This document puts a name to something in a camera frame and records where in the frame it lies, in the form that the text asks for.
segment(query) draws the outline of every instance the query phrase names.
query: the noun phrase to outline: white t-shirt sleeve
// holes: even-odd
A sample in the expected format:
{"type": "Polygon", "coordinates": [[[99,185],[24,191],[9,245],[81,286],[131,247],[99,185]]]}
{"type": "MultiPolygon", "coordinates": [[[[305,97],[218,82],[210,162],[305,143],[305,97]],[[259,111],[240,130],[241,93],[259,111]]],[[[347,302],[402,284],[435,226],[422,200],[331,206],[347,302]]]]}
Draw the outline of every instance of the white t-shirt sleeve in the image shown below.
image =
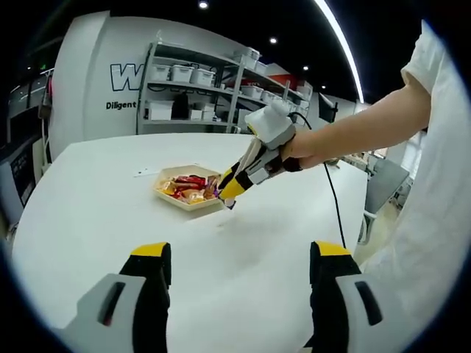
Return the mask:
{"type": "Polygon", "coordinates": [[[422,21],[422,34],[415,43],[411,61],[401,70],[404,83],[407,84],[408,75],[412,75],[429,94],[432,94],[443,54],[444,50],[438,38],[422,21]]]}

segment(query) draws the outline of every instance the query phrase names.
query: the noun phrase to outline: human arm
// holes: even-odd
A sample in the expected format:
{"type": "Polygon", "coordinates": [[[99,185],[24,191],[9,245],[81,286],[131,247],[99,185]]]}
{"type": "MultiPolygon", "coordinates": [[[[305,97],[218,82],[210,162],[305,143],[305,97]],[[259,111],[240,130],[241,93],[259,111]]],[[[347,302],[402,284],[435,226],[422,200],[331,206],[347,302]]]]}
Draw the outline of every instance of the human arm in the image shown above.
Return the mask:
{"type": "Polygon", "coordinates": [[[299,132],[282,150],[282,157],[300,158],[310,168],[334,157],[372,151],[408,140],[428,126],[431,98],[406,74],[406,86],[371,107],[318,131],[299,132]]]}

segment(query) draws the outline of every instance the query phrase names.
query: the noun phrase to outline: shelving unit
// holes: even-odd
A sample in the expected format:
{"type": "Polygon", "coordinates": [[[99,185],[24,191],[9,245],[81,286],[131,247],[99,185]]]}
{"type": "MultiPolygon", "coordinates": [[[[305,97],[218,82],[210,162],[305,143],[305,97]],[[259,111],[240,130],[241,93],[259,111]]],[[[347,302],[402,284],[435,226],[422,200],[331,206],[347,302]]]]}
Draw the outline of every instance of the shelving unit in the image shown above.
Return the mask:
{"type": "Polygon", "coordinates": [[[253,103],[259,107],[266,106],[264,101],[260,99],[254,99],[249,96],[245,96],[240,92],[241,82],[243,78],[251,79],[263,85],[267,90],[277,93],[282,99],[286,100],[290,98],[295,103],[297,101],[305,100],[305,98],[294,92],[289,88],[290,82],[288,81],[285,85],[259,74],[251,68],[245,67],[244,64],[237,63],[227,57],[223,57],[218,54],[204,53],[193,49],[184,48],[182,46],[176,46],[167,43],[158,43],[157,41],[149,44],[149,48],[146,53],[146,59],[143,67],[143,75],[141,85],[138,93],[138,109],[136,114],[136,134],[143,133],[145,126],[149,125],[207,125],[207,126],[225,126],[226,132],[232,131],[234,126],[234,116],[238,105],[244,106],[244,103],[253,103]],[[201,85],[195,85],[188,82],[173,82],[173,81],[152,81],[149,79],[149,66],[152,65],[154,59],[162,60],[175,60],[181,62],[187,62],[197,65],[205,65],[216,69],[215,75],[215,87],[206,87],[201,85]],[[234,80],[233,90],[224,90],[221,88],[224,73],[229,74],[234,80]],[[148,107],[149,90],[150,88],[173,88],[176,90],[185,90],[189,93],[206,93],[211,96],[216,103],[218,98],[223,98],[229,101],[230,108],[227,115],[227,122],[215,122],[215,121],[191,121],[191,120],[162,120],[162,121],[151,121],[145,119],[145,110],[148,107]]]}

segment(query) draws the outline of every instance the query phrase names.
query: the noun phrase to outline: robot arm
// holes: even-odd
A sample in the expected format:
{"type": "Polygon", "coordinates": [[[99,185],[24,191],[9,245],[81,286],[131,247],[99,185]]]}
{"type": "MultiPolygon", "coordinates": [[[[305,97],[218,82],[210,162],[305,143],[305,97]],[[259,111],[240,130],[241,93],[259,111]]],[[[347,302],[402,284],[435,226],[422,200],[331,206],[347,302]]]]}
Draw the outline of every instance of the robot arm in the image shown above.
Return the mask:
{"type": "Polygon", "coordinates": [[[280,101],[249,114],[245,121],[255,135],[247,152],[222,177],[218,196],[232,208],[234,198],[283,171],[300,171],[299,161],[281,159],[280,148],[296,135],[288,116],[288,108],[280,101]]]}

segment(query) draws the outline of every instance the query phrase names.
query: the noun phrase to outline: person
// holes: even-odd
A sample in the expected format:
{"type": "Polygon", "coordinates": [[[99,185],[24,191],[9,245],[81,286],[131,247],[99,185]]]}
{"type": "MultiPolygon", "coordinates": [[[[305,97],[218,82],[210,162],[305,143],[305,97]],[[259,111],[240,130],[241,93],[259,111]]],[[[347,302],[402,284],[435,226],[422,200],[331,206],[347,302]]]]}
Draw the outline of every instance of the person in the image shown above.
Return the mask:
{"type": "Polygon", "coordinates": [[[298,133],[282,157],[302,168],[408,140],[428,128],[406,204],[386,244],[362,264],[397,291],[416,334],[446,302],[470,247],[471,107],[444,45],[422,22],[405,86],[318,131],[298,133]]]}

